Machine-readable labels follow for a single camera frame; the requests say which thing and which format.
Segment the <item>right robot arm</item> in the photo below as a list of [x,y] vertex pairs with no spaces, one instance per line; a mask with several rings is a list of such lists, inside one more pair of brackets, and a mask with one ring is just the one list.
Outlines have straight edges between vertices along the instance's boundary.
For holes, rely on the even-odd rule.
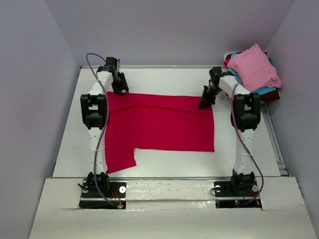
[[210,80],[204,86],[199,109],[211,107],[219,93],[225,92],[231,99],[231,124],[236,134],[236,157],[232,176],[228,181],[214,183],[213,195],[245,197],[258,188],[253,167],[261,173],[253,156],[253,138],[261,121],[261,97],[238,83],[235,76],[223,72],[221,67],[209,70]]

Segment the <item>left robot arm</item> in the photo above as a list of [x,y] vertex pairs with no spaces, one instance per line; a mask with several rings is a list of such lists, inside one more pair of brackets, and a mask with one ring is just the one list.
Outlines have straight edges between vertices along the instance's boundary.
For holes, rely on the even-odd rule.
[[106,83],[110,80],[113,93],[123,95],[129,92],[124,73],[120,70],[120,59],[102,58],[96,53],[86,54],[86,60],[96,83],[91,90],[80,96],[82,122],[90,137],[90,171],[82,188],[105,198],[110,192],[110,179],[105,158],[105,133],[109,123],[109,102]]

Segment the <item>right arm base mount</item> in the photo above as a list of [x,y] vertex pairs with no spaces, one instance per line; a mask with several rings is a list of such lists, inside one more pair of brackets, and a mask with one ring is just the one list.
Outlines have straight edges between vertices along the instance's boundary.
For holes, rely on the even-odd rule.
[[217,209],[237,209],[237,208],[262,208],[257,182],[247,189],[235,192],[231,188],[230,181],[215,181],[209,190],[211,196],[215,197]]

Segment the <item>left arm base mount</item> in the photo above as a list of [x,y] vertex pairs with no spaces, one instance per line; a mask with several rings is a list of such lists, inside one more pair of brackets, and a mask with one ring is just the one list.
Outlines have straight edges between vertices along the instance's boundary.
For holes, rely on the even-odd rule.
[[110,189],[100,189],[103,196],[97,191],[95,186],[89,189],[86,180],[78,184],[81,188],[79,207],[81,209],[106,209],[106,210],[124,210],[126,208],[126,181],[110,182]]

